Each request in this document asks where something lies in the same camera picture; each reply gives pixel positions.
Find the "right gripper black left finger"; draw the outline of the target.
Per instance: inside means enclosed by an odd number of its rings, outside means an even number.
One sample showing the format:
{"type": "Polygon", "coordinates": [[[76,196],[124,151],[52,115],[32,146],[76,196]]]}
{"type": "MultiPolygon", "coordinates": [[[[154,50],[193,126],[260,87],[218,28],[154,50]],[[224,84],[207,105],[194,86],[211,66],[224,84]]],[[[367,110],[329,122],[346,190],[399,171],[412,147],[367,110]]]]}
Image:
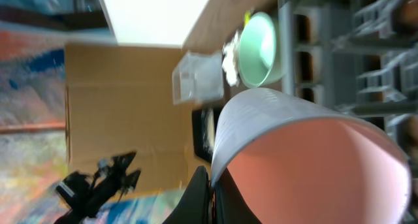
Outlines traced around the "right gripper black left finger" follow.
{"type": "Polygon", "coordinates": [[[209,179],[204,166],[197,167],[179,203],[163,224],[208,223],[209,179]]]}

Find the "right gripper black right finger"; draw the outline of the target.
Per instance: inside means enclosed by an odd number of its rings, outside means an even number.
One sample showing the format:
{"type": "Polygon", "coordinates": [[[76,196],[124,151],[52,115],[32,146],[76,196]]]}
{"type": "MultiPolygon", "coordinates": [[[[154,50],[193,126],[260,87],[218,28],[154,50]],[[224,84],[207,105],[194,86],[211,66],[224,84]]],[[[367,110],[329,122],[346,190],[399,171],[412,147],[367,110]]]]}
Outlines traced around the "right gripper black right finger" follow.
{"type": "Polygon", "coordinates": [[[246,204],[227,169],[214,186],[214,223],[261,224],[246,204]]]}

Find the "pink cup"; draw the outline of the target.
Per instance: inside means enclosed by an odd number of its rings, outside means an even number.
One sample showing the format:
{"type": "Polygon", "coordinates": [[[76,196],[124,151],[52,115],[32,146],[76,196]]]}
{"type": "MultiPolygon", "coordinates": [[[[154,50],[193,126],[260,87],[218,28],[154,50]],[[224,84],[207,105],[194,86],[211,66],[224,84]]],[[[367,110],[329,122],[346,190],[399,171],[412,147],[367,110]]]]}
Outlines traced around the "pink cup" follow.
{"type": "Polygon", "coordinates": [[[212,184],[229,172],[262,223],[399,223],[411,199],[400,147],[375,125],[268,88],[223,107],[212,184]]]}

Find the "mint green bowl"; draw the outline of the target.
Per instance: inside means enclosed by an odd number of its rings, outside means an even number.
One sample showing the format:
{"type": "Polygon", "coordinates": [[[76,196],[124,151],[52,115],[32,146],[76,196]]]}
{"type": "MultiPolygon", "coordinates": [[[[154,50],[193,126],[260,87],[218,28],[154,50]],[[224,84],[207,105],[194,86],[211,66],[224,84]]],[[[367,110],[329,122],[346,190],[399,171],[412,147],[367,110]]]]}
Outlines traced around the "mint green bowl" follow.
{"type": "Polygon", "coordinates": [[[249,19],[240,36],[238,70],[248,88],[269,85],[283,77],[277,19],[265,12],[258,12],[249,19]]]}

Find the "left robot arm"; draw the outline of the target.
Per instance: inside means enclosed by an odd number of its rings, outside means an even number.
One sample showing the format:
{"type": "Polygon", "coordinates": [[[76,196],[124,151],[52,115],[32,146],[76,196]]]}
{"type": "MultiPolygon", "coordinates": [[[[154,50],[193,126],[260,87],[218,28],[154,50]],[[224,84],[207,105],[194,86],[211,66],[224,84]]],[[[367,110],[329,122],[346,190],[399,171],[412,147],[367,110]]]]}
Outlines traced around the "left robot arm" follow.
{"type": "Polygon", "coordinates": [[[93,174],[78,171],[70,173],[56,187],[56,192],[69,211],[59,217],[55,223],[81,223],[85,218],[95,218],[101,207],[116,193],[121,196],[132,192],[137,186],[141,170],[128,174],[127,169],[133,162],[135,151],[111,157],[112,163],[104,158],[98,162],[93,174]]]}

